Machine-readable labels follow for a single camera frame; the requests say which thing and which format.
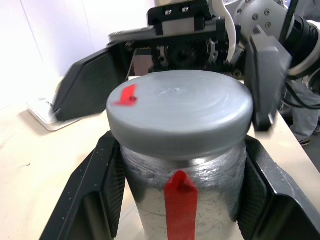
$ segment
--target red label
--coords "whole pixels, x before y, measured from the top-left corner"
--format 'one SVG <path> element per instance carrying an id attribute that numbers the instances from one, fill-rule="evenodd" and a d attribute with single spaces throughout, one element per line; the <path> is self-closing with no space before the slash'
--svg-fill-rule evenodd
<path id="1" fill-rule="evenodd" d="M 188 175 L 177 171 L 164 186 L 168 240 L 195 240 L 198 190 Z"/>
<path id="2" fill-rule="evenodd" d="M 137 84 L 133 84 L 131 86 L 125 87 L 122 90 L 121 98 L 119 101 L 115 102 L 116 105 L 120 106 L 133 106 L 137 102 L 137 98 L 135 97 Z"/>

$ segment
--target white cable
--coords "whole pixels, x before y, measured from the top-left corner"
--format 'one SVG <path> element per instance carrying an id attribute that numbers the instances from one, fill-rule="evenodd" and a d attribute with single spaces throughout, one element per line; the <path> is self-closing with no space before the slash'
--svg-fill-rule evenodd
<path id="1" fill-rule="evenodd" d="M 236 51 L 237 33 L 235 23 L 231 14 L 225 7 L 224 0 L 212 0 L 212 8 L 219 17 L 225 18 L 226 32 L 229 37 L 229 51 L 226 61 L 230 63 Z"/>

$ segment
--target white wall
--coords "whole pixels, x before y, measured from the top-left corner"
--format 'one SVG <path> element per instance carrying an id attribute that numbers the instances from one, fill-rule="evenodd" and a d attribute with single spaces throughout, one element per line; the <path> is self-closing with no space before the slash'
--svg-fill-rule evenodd
<path id="1" fill-rule="evenodd" d="M 0 0 L 0 109 L 29 97 L 108 34 L 145 27 L 153 0 Z"/>

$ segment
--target jar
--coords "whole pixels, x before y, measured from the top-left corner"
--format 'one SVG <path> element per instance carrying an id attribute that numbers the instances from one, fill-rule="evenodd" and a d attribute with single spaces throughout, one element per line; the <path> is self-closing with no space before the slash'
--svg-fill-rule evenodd
<path id="1" fill-rule="evenodd" d="M 110 129 L 147 240 L 232 239 L 252 113 L 248 89 L 214 72 L 151 73 L 112 92 Z M 196 195 L 169 198 L 166 187 L 180 173 Z M 188 214 L 172 214 L 186 206 Z"/>

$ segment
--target gray jar lid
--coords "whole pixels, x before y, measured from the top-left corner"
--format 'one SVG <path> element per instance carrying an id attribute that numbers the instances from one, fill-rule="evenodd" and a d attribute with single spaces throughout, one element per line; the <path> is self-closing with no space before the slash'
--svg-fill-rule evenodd
<path id="1" fill-rule="evenodd" d="M 176 70 L 123 83 L 109 96 L 106 110 L 122 146 L 184 160 L 221 153 L 241 142 L 251 125 L 253 101 L 249 90 L 231 77 Z"/>

